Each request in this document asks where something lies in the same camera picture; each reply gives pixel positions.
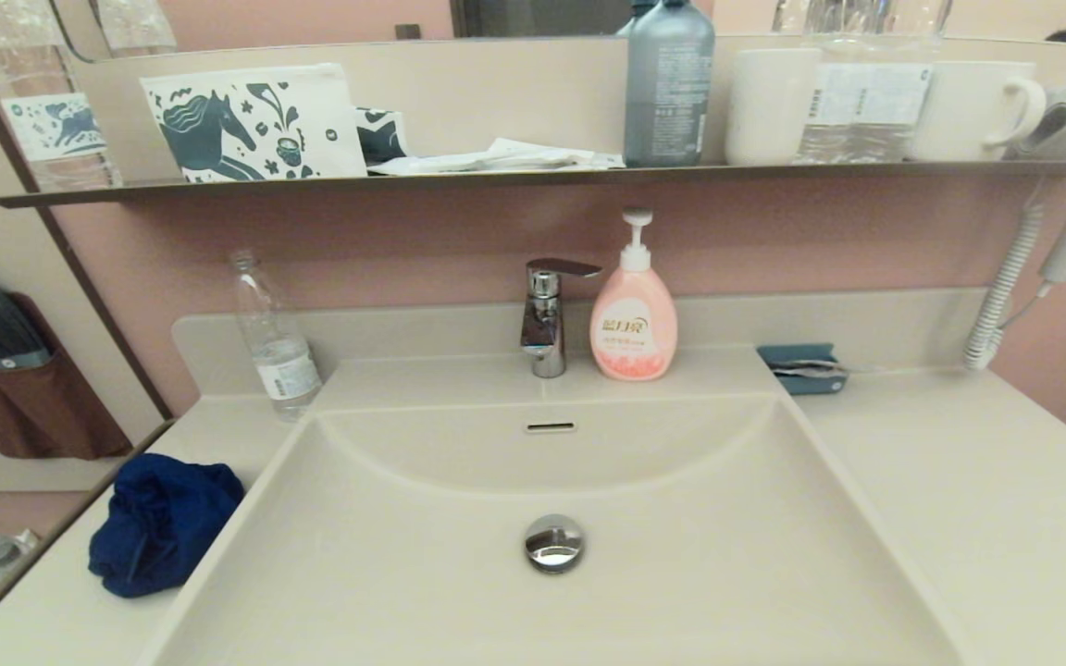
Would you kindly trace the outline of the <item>chrome sink faucet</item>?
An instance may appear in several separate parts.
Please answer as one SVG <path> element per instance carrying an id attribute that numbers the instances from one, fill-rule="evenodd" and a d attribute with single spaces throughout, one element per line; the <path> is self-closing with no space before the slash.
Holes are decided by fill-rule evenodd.
<path id="1" fill-rule="evenodd" d="M 566 371 L 560 281 L 563 277 L 593 278 L 601 273 L 603 269 L 599 265 L 560 258 L 546 257 L 527 262 L 520 345 L 530 357 L 530 371 L 534 376 L 552 379 Z"/>

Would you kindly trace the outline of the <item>dark blue cloth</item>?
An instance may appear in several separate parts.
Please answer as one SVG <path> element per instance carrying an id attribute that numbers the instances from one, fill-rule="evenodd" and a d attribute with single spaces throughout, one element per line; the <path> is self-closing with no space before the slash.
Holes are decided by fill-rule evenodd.
<path id="1" fill-rule="evenodd" d="M 246 492 L 227 464 L 144 452 L 124 462 L 88 545 L 88 573 L 119 598 L 185 585 Z"/>

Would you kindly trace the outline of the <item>chrome sink drain stopper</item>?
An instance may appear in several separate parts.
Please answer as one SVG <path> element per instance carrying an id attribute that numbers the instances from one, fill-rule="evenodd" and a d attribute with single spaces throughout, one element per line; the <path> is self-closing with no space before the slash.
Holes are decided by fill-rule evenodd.
<path id="1" fill-rule="evenodd" d="M 562 514 L 542 515 L 524 532 L 524 555 L 543 574 L 571 572 L 587 552 L 587 536 L 575 519 Z"/>

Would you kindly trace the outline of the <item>beige wash basin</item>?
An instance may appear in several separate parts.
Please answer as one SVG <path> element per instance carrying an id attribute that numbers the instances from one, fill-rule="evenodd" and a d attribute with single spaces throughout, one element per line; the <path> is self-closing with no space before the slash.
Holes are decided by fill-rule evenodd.
<path id="1" fill-rule="evenodd" d="M 587 536 L 537 572 L 547 514 Z M 135 666 L 983 666 L 756 354 L 344 364 Z"/>

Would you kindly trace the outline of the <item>pink pump soap bottle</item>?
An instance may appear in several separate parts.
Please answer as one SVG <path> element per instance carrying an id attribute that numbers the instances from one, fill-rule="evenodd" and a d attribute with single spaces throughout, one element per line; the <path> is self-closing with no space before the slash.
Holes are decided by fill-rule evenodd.
<path id="1" fill-rule="evenodd" d="M 653 218 L 649 208 L 623 210 L 631 239 L 592 308 L 592 357 L 601 374 L 613 380 L 659 379 L 676 355 L 676 303 L 652 269 L 651 250 L 643 240 L 643 230 Z"/>

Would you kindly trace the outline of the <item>white paper packets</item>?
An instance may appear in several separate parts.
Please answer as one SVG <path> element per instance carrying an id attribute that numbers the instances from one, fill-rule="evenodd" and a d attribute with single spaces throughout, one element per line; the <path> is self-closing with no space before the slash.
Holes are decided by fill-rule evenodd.
<path id="1" fill-rule="evenodd" d="M 485 172 L 611 170 L 625 169 L 619 155 L 596 153 L 496 139 L 486 151 L 469 155 L 403 156 L 369 166 L 373 176 L 413 177 Z"/>

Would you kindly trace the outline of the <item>small blue print pouch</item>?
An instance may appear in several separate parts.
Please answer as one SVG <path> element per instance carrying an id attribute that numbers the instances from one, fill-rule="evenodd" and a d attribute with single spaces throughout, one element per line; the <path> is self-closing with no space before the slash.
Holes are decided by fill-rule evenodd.
<path id="1" fill-rule="evenodd" d="M 355 108 L 356 129 L 368 167 L 411 155 L 402 111 Z"/>

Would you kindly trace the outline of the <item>small clear plastic water bottle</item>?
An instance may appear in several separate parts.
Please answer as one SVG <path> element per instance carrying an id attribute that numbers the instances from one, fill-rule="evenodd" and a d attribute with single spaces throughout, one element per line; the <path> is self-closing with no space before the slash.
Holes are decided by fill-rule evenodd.
<path id="1" fill-rule="evenodd" d="M 275 413 L 298 421 L 322 388 L 312 347 L 254 251 L 233 251 L 229 265 L 236 278 L 236 321 L 254 370 Z"/>

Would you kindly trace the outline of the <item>grey plastic bottle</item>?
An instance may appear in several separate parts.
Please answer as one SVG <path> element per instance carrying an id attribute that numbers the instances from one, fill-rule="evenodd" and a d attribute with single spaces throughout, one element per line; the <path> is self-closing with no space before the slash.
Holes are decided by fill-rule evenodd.
<path id="1" fill-rule="evenodd" d="M 715 32 L 692 0 L 636 0 L 627 27 L 623 160 L 629 168 L 700 161 Z"/>

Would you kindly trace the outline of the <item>silver wrapped amenity packet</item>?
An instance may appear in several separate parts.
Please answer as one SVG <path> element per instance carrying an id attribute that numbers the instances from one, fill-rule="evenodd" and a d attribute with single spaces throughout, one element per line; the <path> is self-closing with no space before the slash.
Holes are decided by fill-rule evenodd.
<path id="1" fill-rule="evenodd" d="M 784 362 L 769 362 L 768 366 L 776 376 L 829 380 L 845 379 L 850 375 L 846 366 L 828 359 L 784 360 Z"/>

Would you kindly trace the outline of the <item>blue small package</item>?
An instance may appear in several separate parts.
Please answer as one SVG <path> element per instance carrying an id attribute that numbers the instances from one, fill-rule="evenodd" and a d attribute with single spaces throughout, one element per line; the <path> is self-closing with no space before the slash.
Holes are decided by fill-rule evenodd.
<path id="1" fill-rule="evenodd" d="M 835 355 L 834 344 L 761 345 L 756 347 L 756 352 L 765 366 L 769 362 L 800 359 L 828 359 L 837 360 L 837 362 L 841 363 Z M 845 379 L 829 380 L 800 378 L 800 376 L 776 376 L 774 374 L 773 376 L 794 397 L 835 395 L 835 393 L 841 392 L 845 388 L 847 379 L 850 379 L 850 375 Z"/>

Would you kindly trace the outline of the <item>large horse print pouch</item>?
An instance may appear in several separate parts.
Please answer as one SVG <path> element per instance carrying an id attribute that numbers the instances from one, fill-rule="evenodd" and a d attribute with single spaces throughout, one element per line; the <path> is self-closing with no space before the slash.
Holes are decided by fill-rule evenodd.
<path id="1" fill-rule="evenodd" d="M 145 77 L 140 84 L 191 184 L 367 174 L 338 64 Z"/>

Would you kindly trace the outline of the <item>clear water bottle white label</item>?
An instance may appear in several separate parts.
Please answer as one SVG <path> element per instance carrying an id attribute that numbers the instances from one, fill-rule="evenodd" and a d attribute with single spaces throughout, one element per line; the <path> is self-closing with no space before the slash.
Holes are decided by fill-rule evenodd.
<path id="1" fill-rule="evenodd" d="M 800 164 L 901 163 L 934 76 L 953 0 L 802 0 L 817 49 Z"/>

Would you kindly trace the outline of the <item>dark metal wall shelf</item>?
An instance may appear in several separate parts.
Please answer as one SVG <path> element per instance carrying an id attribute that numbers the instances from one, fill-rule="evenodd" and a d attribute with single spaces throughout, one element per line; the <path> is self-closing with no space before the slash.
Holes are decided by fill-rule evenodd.
<path id="1" fill-rule="evenodd" d="M 62 205 L 143 204 L 160 198 L 242 197 L 304 192 L 385 192 L 494 186 L 647 186 L 706 184 L 754 179 L 842 179 L 902 177 L 1066 177 L 1066 163 L 1001 161 L 1001 163 L 901 163 L 812 166 L 699 166 L 613 170 L 529 170 L 433 174 L 433 176 L 368 176 L 348 179 L 287 179 L 189 184 L 154 182 L 135 186 L 78 192 L 0 195 L 6 210 Z"/>

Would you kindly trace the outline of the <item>wall mirror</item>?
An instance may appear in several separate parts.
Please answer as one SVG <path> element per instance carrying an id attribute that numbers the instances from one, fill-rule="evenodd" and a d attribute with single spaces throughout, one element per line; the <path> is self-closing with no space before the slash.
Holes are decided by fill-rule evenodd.
<path id="1" fill-rule="evenodd" d="M 88 62 L 313 43 L 615 35 L 636 0 L 48 0 Z M 692 0 L 718 35 L 800 35 L 802 0 Z M 942 37 L 1044 42 L 1066 0 L 953 0 Z"/>

